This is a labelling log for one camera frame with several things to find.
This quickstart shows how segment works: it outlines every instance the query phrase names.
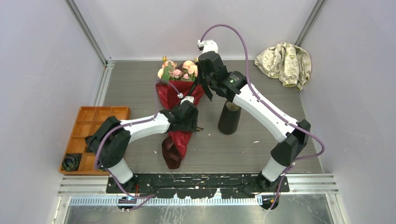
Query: red wrapping paper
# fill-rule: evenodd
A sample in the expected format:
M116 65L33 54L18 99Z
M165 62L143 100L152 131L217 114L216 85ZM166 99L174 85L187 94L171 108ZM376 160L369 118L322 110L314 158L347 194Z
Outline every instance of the red wrapping paper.
M185 96L190 90L193 82L184 81L169 81L172 83L179 92ZM177 92L172 86L167 84L157 84L156 90L161 104L168 110L180 103L180 99L177 97ZM204 90L198 85L192 92L194 97L195 106L198 105L199 100L204 94ZM185 157L187 152L187 145L190 141L192 132L169 132L168 137L162 143L163 158L169 169L177 169L180 167L182 159Z

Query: patterned cloth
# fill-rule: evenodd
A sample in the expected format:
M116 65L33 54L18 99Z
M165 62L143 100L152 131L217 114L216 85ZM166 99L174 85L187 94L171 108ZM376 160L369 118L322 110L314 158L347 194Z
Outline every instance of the patterned cloth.
M255 65L268 77L278 78L283 86L296 86L299 91L311 74L311 58L308 52L286 42L267 48L257 56Z

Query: white enclosure wall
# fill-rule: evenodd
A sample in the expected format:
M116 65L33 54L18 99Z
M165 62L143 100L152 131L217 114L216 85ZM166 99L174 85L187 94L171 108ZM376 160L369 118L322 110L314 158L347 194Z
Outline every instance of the white enclosure wall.
M302 45L312 58L306 115L352 224L396 218L395 9L394 0L329 0Z
M75 117L103 64L64 1L9 0L0 67L0 223L49 223Z
M249 57L286 41L294 43L315 0L76 0L99 44L113 60L194 58L197 40L211 25L242 33ZM207 35L222 58L244 58L239 38L217 28Z

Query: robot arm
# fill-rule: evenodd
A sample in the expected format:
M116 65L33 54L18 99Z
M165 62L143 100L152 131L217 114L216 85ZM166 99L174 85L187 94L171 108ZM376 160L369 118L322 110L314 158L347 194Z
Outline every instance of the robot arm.
M285 124L269 108L257 100L248 86L246 77L238 71L228 72L220 55L215 51L207 51L201 54L198 58L197 66L199 83L210 100L213 97L211 89L218 96L226 98L252 114L279 142L271 151L271 159L259 175L262 180L260 184L264 189L272 187L279 175L292 164L293 160L305 147L308 136ZM254 85L251 86L261 100L267 103L275 112L284 116L289 123L300 126L307 131L310 130L311 125L306 120L298 122L288 116L261 95Z
M105 135L115 127L123 126L114 131L105 141L99 161L121 184L124 184L134 176L123 159L129 143L152 134L169 131L194 132L197 130L197 119L198 110L193 104L193 97L188 97L172 110L162 110L156 116L134 120L117 120L114 116L109 117L93 136L85 138L85 142L88 148L96 154Z

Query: orange wooden box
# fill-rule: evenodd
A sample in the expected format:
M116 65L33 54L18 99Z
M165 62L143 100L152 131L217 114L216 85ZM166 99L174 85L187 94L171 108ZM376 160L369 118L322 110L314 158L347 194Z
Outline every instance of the orange wooden box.
M82 154L78 170L65 171L62 164L59 171L65 175L109 175L106 171L93 169L95 154L87 152L84 138L93 135L110 116L118 120L129 120L131 110L127 106L82 106L67 144L66 154Z

